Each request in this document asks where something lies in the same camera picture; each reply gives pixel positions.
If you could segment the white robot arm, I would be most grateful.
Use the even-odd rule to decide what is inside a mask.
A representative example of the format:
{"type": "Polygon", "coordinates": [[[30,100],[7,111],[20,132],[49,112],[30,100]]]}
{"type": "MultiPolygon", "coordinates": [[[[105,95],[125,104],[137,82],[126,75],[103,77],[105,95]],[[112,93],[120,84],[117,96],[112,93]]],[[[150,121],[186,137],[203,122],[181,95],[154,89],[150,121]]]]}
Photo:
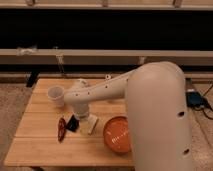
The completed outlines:
{"type": "Polygon", "coordinates": [[[135,171],[195,171],[185,76],[171,62],[147,63],[113,79],[70,88],[66,104],[125,100],[135,171]]]}

